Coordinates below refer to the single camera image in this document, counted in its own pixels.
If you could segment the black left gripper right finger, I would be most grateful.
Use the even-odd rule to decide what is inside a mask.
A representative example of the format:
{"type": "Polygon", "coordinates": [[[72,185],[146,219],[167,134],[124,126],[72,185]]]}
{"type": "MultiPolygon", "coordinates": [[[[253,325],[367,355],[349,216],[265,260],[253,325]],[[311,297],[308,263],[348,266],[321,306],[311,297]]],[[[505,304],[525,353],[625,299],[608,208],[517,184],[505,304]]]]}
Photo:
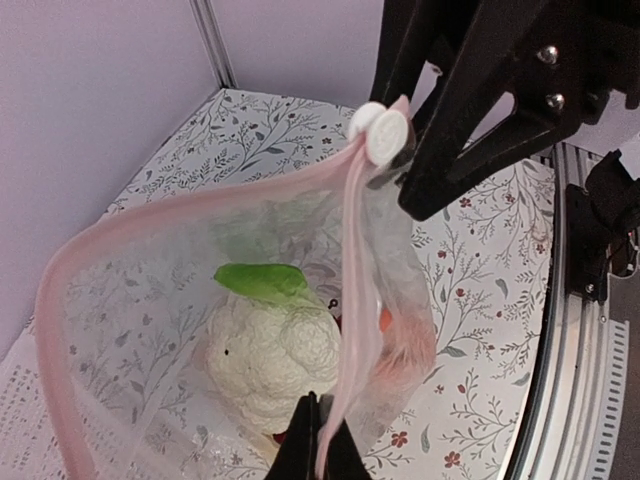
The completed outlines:
{"type": "Polygon", "coordinates": [[[346,421],[343,421],[329,443],[327,459],[317,465],[323,467],[323,478],[328,480],[371,480],[346,421]]]}

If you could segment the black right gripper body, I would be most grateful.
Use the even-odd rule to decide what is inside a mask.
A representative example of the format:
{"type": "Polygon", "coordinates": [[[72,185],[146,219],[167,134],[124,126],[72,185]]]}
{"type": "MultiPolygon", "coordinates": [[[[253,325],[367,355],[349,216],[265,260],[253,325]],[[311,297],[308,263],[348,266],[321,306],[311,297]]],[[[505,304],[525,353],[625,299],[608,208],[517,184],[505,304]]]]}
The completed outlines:
{"type": "Polygon", "coordinates": [[[596,69],[609,89],[625,95],[625,108],[639,107],[639,0],[590,1],[596,69]]]}

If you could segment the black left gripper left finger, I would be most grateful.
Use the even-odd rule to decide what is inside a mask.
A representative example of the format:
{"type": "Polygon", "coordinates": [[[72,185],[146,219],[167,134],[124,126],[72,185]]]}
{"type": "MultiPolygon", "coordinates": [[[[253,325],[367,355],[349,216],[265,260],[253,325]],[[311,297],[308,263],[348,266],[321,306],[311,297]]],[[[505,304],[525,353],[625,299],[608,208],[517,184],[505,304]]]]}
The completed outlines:
{"type": "Polygon", "coordinates": [[[310,392],[297,403],[267,480],[313,480],[319,429],[318,398],[310,392]]]}

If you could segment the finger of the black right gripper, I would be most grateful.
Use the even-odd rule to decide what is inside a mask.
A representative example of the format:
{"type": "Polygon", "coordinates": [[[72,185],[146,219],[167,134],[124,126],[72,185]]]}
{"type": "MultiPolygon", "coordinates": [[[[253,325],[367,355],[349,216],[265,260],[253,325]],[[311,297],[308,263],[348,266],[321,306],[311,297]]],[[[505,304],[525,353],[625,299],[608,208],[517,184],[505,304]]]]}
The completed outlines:
{"type": "Polygon", "coordinates": [[[429,120],[451,70],[472,65],[462,53],[478,5],[477,1],[386,1],[370,98],[385,105],[401,95],[411,98],[423,67],[431,63],[440,69],[436,86],[412,115],[414,120],[429,120]]]}
{"type": "Polygon", "coordinates": [[[422,221],[490,175],[600,116],[590,1],[477,1],[462,56],[417,144],[398,202],[422,221]]]}

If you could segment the white zipper slider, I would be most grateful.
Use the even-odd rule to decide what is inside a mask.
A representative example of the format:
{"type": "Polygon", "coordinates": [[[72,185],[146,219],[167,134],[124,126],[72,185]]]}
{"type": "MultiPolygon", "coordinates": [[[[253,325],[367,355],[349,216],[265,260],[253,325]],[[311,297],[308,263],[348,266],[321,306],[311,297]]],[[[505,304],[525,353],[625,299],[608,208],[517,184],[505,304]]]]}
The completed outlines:
{"type": "Polygon", "coordinates": [[[367,158],[376,167],[389,167],[409,138],[405,115],[378,102],[367,102],[352,115],[346,138],[349,143],[358,136],[365,138],[367,158]]]}

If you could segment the white toy cauliflower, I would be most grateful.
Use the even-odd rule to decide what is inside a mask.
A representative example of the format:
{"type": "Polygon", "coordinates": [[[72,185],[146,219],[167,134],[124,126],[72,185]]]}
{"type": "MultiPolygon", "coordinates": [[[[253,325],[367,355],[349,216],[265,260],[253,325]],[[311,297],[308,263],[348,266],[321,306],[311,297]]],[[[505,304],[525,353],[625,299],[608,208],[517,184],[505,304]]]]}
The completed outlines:
{"type": "Polygon", "coordinates": [[[335,385],[338,324],[295,266],[230,263],[214,279],[227,297],[209,320],[206,371],[252,428],[282,434],[300,397],[335,385]]]}

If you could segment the orange toy pumpkin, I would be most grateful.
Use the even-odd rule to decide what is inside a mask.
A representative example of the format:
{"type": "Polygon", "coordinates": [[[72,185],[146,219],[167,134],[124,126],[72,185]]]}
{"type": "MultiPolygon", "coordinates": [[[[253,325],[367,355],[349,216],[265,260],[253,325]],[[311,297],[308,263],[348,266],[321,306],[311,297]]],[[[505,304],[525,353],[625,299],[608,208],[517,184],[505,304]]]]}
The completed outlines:
{"type": "Polygon", "coordinates": [[[394,384],[420,384],[436,358],[436,333],[432,314],[394,315],[383,308],[379,319],[383,348],[374,368],[376,380],[394,384]]]}

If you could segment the clear zip top bag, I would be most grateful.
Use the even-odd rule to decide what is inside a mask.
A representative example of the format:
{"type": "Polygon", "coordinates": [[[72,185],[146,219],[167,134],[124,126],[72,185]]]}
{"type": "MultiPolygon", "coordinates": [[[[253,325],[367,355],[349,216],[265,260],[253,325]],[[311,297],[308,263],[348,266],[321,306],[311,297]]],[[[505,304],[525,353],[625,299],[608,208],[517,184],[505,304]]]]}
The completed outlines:
{"type": "Polygon", "coordinates": [[[364,479],[435,363],[397,202],[409,102],[318,163],[128,210],[51,260],[35,307],[71,479],[364,479]]]}

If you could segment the white perforated plastic basket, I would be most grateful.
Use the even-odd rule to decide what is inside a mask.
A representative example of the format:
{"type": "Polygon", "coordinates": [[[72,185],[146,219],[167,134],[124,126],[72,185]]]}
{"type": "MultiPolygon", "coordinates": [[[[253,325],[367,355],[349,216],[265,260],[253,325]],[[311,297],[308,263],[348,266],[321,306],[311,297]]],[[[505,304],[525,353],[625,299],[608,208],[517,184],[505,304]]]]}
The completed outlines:
{"type": "Polygon", "coordinates": [[[67,479],[45,404],[31,326],[1,362],[0,403],[1,477],[67,479]]]}

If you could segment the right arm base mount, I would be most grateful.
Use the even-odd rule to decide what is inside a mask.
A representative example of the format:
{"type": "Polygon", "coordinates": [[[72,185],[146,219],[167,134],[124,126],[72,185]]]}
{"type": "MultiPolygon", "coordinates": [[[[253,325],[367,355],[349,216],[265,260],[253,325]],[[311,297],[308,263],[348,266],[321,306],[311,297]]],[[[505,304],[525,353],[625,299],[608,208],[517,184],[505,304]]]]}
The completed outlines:
{"type": "Polygon", "coordinates": [[[590,301],[608,298],[610,244],[628,243],[639,226],[639,181],[621,163],[622,152],[609,152],[586,178],[583,187],[566,188],[568,224],[568,289],[590,301]]]}

